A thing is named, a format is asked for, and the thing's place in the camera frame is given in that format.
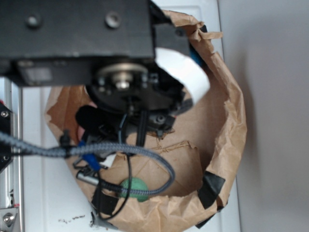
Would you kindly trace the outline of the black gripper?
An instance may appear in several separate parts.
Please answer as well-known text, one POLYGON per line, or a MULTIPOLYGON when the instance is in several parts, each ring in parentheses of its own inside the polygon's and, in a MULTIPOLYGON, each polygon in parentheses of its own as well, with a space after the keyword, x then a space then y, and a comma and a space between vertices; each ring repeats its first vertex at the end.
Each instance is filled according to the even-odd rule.
POLYGON ((176 117, 192 108, 183 88, 157 65, 110 65, 98 70, 93 85, 85 87, 93 104, 80 107, 75 118, 91 141, 97 137, 99 142, 125 143, 136 133, 136 144, 144 146, 147 134, 172 129, 176 117))

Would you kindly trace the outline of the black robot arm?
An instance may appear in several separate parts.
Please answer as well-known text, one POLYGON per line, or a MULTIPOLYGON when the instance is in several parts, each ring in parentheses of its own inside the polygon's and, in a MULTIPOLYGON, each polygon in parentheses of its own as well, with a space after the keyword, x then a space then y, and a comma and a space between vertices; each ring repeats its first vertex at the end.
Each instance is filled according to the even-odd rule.
POLYGON ((116 141, 161 136, 193 106, 159 64, 159 50, 189 55, 189 41, 150 0, 3 0, 0 74, 20 87, 83 85, 94 106, 75 117, 86 134, 116 141))

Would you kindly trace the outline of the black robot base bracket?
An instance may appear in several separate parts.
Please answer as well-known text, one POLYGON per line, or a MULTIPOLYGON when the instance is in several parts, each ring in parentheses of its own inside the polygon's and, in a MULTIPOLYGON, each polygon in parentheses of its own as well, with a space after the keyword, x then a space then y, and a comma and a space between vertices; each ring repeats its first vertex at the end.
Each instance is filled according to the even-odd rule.
MULTIPOLYGON (((0 131, 12 135, 13 113, 6 107, 4 101, 0 101, 0 131)), ((0 173, 2 173, 13 161, 12 148, 10 145, 0 143, 0 173)))

